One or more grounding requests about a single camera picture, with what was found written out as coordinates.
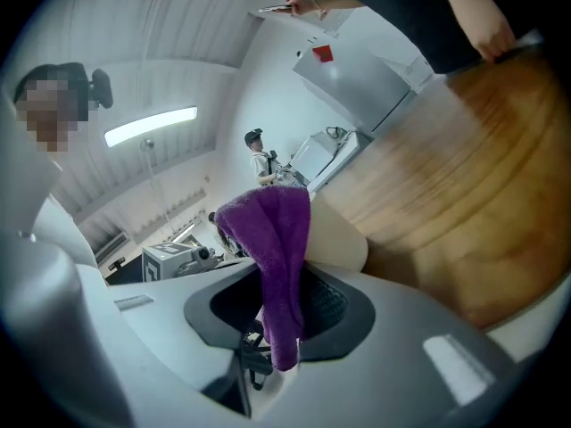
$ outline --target fluorescent light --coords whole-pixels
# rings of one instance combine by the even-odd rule
[[[109,130],[108,132],[105,132],[103,136],[105,137],[107,146],[113,147],[129,138],[142,135],[143,133],[156,130],[157,128],[196,119],[197,112],[198,109],[196,106],[192,106],[190,108],[183,108],[182,110],[155,114],[154,116],[135,120],[134,122]]]
[[[196,224],[190,224],[190,226],[188,226],[180,235],[178,235],[175,239],[173,239],[172,242],[178,243],[179,241],[185,239],[190,234],[190,230],[192,230],[195,225]]]

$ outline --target desk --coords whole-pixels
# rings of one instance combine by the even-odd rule
[[[322,193],[368,238],[363,272],[496,324],[567,270],[567,99],[537,51],[440,78]]]

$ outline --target person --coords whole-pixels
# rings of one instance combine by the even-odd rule
[[[436,73],[494,62],[536,28],[533,0],[286,0],[303,15],[368,6],[400,30]]]
[[[250,166],[256,181],[260,185],[272,185],[277,181],[277,160],[264,152],[264,143],[261,141],[261,130],[256,128],[245,134],[244,142],[252,151]]]
[[[214,240],[219,244],[219,246],[224,251],[224,260],[240,259],[242,257],[247,257],[247,253],[242,246],[236,241],[232,240],[224,234],[222,229],[218,226],[215,220],[216,213],[211,212],[208,215],[208,221],[214,227]]]
[[[277,161],[276,154],[264,152],[261,141],[261,129],[256,128],[244,136],[246,145],[252,151],[250,166],[256,181],[260,185],[297,185],[292,170],[282,167]]]
[[[90,109],[96,108],[99,103],[106,108],[112,106],[111,83],[107,75],[99,71],[105,76],[104,85],[102,89],[102,83],[95,80],[94,73],[94,83],[98,88],[95,91],[80,63],[39,65],[20,80],[13,96],[17,120],[34,137],[38,150],[65,151],[70,133],[77,131],[78,122],[88,121]],[[68,230],[77,232],[73,238],[77,261],[96,267],[86,238],[76,228],[71,215],[49,194],[38,214],[34,233],[40,238],[50,235],[54,220]]]

